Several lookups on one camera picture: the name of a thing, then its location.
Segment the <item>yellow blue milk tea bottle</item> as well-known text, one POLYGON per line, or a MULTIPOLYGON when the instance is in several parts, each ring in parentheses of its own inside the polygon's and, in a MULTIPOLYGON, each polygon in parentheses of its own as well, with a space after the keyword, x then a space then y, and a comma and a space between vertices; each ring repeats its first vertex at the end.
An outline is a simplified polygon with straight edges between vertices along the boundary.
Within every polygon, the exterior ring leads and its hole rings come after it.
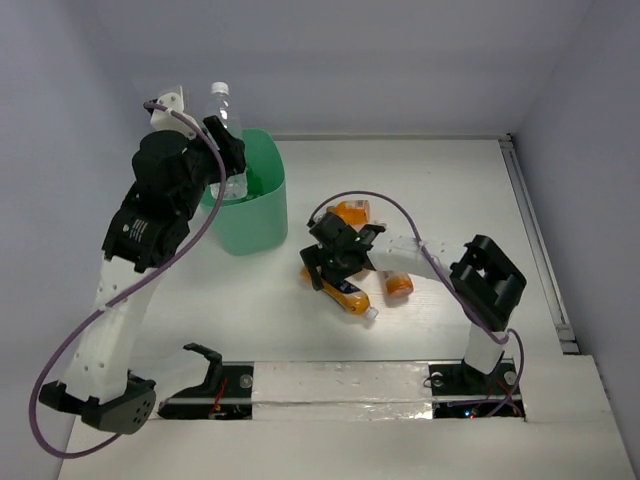
POLYGON ((369 296, 348 280, 337 283, 322 281, 320 292, 336 302, 347 314, 374 321, 379 311, 372 306, 369 296))

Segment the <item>clear plastic water bottle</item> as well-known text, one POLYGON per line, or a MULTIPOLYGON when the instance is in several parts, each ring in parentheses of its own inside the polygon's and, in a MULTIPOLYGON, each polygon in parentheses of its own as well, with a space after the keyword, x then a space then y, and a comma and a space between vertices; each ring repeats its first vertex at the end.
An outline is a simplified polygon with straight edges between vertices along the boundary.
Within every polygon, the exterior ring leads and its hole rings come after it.
POLYGON ((211 187, 212 196, 237 203, 248 194, 245 144, 236 102, 231 99, 229 85, 218 81, 211 84, 205 107, 204 125, 216 145, 225 165, 226 187, 220 194, 220 184, 211 187))

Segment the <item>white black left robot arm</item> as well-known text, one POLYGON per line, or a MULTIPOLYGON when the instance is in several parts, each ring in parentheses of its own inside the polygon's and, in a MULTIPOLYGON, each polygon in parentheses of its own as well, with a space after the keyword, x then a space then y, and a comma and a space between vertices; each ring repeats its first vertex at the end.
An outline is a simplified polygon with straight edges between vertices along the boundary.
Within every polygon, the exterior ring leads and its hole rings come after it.
POLYGON ((162 273, 199 239, 189 234, 189 222, 205 190, 246 168, 243 141, 219 116, 205 118, 199 131, 184 115, 171 115, 195 136, 162 130, 140 141, 132 158, 135 180, 102 244, 94 311, 71 335, 80 342, 62 378, 38 378, 31 422, 44 405, 96 430, 130 435, 152 412, 155 381, 130 369, 141 322, 162 273))

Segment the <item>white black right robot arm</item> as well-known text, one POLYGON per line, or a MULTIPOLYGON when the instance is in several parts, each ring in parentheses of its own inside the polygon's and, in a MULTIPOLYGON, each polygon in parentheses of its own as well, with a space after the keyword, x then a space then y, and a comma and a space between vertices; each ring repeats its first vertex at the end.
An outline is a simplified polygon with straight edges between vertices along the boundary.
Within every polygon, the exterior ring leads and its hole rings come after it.
POLYGON ((440 282, 472 324, 456 379, 473 392, 496 381, 508 323, 527 280, 492 238, 477 234, 449 257, 449 250, 430 253, 418 234, 394 234, 379 224, 355 229, 331 212, 309 220, 307 227, 315 244, 302 249, 300 257, 314 289, 362 270, 399 271, 440 282))

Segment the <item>green plastic bin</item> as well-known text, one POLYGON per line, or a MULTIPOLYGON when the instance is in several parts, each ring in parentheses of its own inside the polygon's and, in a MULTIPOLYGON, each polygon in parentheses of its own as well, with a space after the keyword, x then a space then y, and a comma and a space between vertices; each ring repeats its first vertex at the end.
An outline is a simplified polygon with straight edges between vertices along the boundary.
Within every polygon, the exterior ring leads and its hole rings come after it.
POLYGON ((226 201, 210 229, 221 248, 245 256, 281 245, 288 234, 286 176, 280 152, 264 130, 244 129, 248 195, 226 201))

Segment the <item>orange juice bottle barcode label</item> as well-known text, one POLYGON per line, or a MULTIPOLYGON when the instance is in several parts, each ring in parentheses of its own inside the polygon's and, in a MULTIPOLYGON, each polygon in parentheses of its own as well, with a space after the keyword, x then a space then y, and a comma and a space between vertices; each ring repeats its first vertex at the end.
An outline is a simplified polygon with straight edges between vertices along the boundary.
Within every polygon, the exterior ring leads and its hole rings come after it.
POLYGON ((370 220, 370 203, 368 200, 346 200, 326 208, 353 227, 362 226, 370 220))

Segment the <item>orange label clear tea bottle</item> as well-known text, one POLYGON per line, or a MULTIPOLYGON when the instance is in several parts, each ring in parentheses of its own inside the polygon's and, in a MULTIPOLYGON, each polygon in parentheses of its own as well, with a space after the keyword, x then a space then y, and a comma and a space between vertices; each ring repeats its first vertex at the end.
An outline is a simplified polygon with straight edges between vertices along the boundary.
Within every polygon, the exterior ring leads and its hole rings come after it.
POLYGON ((382 279, 386 296, 390 299, 406 298, 414 292, 412 279, 405 272, 385 270, 382 279))

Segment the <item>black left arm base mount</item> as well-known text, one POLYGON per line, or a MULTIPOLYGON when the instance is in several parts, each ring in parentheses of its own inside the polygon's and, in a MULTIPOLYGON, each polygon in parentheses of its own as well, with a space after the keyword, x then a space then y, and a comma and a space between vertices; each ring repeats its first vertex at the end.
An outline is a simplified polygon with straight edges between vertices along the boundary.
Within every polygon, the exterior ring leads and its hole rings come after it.
POLYGON ((173 382, 158 395, 163 420, 250 420, 253 417, 252 362, 226 362, 198 343, 188 343, 169 370, 173 382))

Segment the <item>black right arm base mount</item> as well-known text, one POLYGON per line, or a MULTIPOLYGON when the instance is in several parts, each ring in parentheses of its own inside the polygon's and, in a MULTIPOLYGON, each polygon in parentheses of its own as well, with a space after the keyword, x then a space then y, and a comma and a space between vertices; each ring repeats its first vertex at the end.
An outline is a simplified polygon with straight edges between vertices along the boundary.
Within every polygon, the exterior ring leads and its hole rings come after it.
POLYGON ((434 419, 525 418, 513 361, 502 361, 489 376, 467 375, 461 362, 432 363, 423 386, 432 396, 434 419))

